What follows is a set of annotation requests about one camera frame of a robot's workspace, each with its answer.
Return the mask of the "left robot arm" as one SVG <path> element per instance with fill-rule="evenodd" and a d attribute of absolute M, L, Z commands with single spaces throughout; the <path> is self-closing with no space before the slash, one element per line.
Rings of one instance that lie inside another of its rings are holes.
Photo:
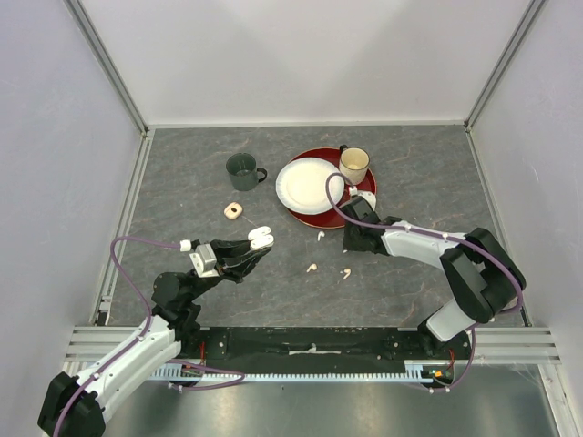
<path fill-rule="evenodd" d="M 202 243 L 183 239 L 169 249 L 189 254 L 193 268 L 159 274 L 150 299 L 143 299 L 146 318 L 114 350 L 70 376 L 62 371 L 49 383 L 37 420 L 48 436 L 100 436 L 120 404 L 156 369 L 199 350 L 195 299 L 224 280 L 240 283 L 271 251 L 267 227 L 243 240 Z"/>

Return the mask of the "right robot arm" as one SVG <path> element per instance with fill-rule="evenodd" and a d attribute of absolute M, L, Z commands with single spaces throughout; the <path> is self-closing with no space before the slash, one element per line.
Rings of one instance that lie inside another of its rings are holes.
<path fill-rule="evenodd" d="M 425 357 L 440 357 L 458 334 L 512 311 L 511 302 L 516 310 L 522 306 L 526 279 L 487 229 L 447 234 L 400 218 L 381 220 L 361 196 L 342 204 L 339 214 L 345 219 L 345 250 L 411 259 L 445 274 L 453 298 L 417 328 L 417 347 Z"/>

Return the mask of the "white earbud case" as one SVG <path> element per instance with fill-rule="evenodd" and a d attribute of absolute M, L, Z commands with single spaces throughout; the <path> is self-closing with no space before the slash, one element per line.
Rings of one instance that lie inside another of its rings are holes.
<path fill-rule="evenodd" d="M 261 226 L 253 229 L 248 234 L 248 241 L 253 250 L 270 248 L 274 243 L 271 228 L 269 226 Z"/>

